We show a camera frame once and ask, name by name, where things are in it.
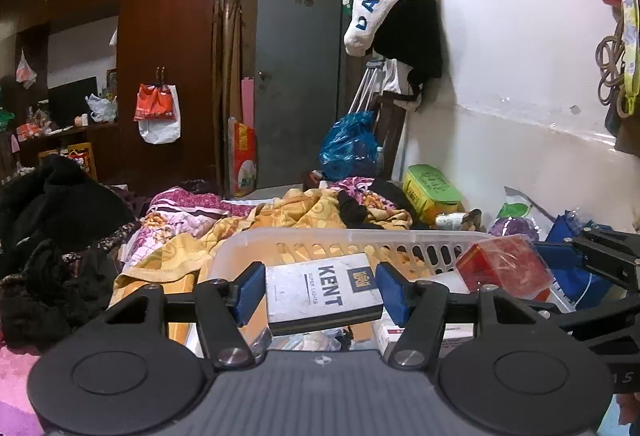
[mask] door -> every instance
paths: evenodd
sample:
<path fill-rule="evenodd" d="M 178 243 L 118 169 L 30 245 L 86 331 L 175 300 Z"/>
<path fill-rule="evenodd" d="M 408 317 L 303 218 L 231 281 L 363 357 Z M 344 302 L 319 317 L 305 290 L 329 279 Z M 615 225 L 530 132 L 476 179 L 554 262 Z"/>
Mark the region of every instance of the door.
<path fill-rule="evenodd" d="M 300 183 L 336 119 L 340 0 L 258 0 L 258 188 Z"/>

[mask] white container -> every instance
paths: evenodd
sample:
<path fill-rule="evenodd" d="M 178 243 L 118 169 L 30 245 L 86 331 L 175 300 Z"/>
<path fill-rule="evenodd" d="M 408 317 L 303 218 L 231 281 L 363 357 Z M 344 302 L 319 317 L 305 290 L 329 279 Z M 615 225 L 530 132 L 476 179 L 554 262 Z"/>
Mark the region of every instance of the white container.
<path fill-rule="evenodd" d="M 457 258 L 475 242 L 489 237 L 481 232 L 436 230 L 257 228 L 232 236 L 220 246 L 207 268 L 207 279 L 232 281 L 254 261 L 275 266 L 364 253 L 374 271 L 380 261 L 389 260 L 407 279 L 415 280 L 453 272 Z M 249 325 L 241 330 L 245 340 L 251 343 L 266 325 L 263 299 Z M 195 345 L 195 330 L 191 331 L 190 339 Z"/>

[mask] red and white bag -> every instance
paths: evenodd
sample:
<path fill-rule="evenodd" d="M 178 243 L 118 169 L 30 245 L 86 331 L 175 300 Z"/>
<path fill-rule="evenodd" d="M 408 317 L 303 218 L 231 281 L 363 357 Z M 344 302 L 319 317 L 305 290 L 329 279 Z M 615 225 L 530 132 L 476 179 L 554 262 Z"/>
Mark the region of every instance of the red and white bag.
<path fill-rule="evenodd" d="M 133 120 L 175 120 L 171 88 L 140 84 Z"/>

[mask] black cloth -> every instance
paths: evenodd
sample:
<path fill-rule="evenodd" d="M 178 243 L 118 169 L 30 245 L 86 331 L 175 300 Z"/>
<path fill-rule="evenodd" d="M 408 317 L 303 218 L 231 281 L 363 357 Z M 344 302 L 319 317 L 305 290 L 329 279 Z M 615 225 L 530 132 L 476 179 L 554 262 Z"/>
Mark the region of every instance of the black cloth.
<path fill-rule="evenodd" d="M 46 350 L 104 311 L 118 275 L 113 254 L 87 250 L 76 275 L 50 239 L 40 242 L 20 273 L 0 281 L 7 346 Z"/>
<path fill-rule="evenodd" d="M 365 223 L 367 217 L 367 207 L 359 204 L 355 198 L 349 196 L 345 191 L 338 192 L 338 208 L 340 219 L 347 228 L 365 228 L 367 230 L 384 230 L 380 225 Z"/>
<path fill-rule="evenodd" d="M 134 220 L 132 210 L 76 162 L 47 156 L 0 195 L 0 279 L 20 273 L 46 239 L 63 254 L 79 252 Z"/>
<path fill-rule="evenodd" d="M 389 11 L 373 39 L 376 53 L 413 68 L 408 82 L 415 100 L 430 79 L 442 76 L 440 19 L 435 0 L 399 0 Z"/>

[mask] blue plastic bag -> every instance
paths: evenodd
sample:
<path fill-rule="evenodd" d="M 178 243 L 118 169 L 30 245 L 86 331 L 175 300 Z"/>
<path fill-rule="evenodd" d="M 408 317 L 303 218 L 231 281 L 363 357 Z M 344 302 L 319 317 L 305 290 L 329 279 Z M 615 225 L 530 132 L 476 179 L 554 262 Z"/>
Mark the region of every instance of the blue plastic bag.
<path fill-rule="evenodd" d="M 320 168 L 331 181 L 376 175 L 378 144 L 373 111 L 351 112 L 334 124 L 320 149 Z"/>

